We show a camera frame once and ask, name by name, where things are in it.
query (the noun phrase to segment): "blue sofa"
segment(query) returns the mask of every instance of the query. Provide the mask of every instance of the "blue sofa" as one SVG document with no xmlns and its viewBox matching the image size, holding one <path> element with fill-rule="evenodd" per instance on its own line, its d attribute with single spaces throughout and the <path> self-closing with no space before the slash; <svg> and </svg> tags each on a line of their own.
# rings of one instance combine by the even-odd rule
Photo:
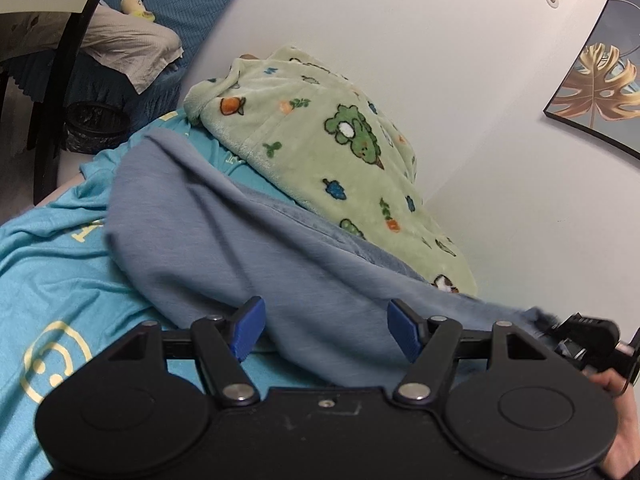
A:
<svg viewBox="0 0 640 480">
<path fill-rule="evenodd" d="M 114 9 L 120 8 L 120 0 L 105 1 Z M 153 10 L 157 23 L 180 36 L 183 57 L 167 66 L 147 90 L 137 94 L 125 75 L 80 53 L 65 98 L 65 106 L 77 101 L 98 101 L 120 108 L 130 117 L 132 132 L 175 109 L 180 82 L 191 60 L 230 0 L 143 1 L 147 9 Z M 31 100 L 41 103 L 54 56 L 54 50 L 47 50 L 6 60 L 2 67 Z"/>
</svg>

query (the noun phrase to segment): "human hand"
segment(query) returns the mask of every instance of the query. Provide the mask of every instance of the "human hand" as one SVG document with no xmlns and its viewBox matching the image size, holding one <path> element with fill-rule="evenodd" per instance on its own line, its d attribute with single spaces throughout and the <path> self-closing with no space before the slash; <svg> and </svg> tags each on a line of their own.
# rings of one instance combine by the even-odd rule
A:
<svg viewBox="0 0 640 480">
<path fill-rule="evenodd" d="M 613 368 L 589 379 L 612 394 L 620 393 L 626 382 Z M 640 430 L 633 388 L 627 388 L 613 403 L 618 412 L 618 432 L 600 468 L 613 480 L 620 480 L 640 462 Z"/>
</svg>

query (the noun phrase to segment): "teal bed sheet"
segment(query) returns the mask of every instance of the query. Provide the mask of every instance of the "teal bed sheet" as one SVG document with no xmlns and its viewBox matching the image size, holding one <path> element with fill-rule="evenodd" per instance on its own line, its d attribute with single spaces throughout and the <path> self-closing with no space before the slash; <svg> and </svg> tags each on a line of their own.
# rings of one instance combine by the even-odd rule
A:
<svg viewBox="0 0 640 480">
<path fill-rule="evenodd" d="M 100 152 L 81 171 L 86 181 L 47 206 L 0 227 L 0 464 L 2 478 L 35 480 L 50 471 L 33 417 L 51 389 L 138 323 L 173 328 L 130 286 L 108 256 L 102 226 L 114 170 L 145 130 L 161 126 L 188 136 L 231 179 L 286 202 L 292 200 L 220 146 L 178 110 L 155 120 L 116 150 Z M 242 364 L 262 396 L 270 386 L 320 381 L 275 353 Z M 193 362 L 169 370 L 200 385 Z"/>
</svg>

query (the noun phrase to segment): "finger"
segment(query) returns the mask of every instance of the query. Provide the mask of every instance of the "finger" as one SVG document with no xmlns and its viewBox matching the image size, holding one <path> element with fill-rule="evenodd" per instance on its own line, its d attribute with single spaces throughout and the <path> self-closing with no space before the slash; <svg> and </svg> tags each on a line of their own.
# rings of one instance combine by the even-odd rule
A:
<svg viewBox="0 0 640 480">
<path fill-rule="evenodd" d="M 613 368 L 609 368 L 605 372 L 594 374 L 589 377 L 592 383 L 599 384 L 602 388 L 612 393 L 620 393 L 622 388 L 625 387 L 626 379 L 623 378 Z"/>
</svg>

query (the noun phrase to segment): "cartoon print blanket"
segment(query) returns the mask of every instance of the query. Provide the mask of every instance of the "cartoon print blanket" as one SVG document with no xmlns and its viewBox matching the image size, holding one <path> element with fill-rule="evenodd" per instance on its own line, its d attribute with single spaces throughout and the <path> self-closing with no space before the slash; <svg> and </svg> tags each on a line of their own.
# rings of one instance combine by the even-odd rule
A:
<svg viewBox="0 0 640 480">
<path fill-rule="evenodd" d="M 184 109 L 300 205 L 383 248 L 429 282 L 476 293 L 460 250 L 422 207 L 404 137 L 345 77 L 292 47 L 236 59 Z"/>
</svg>

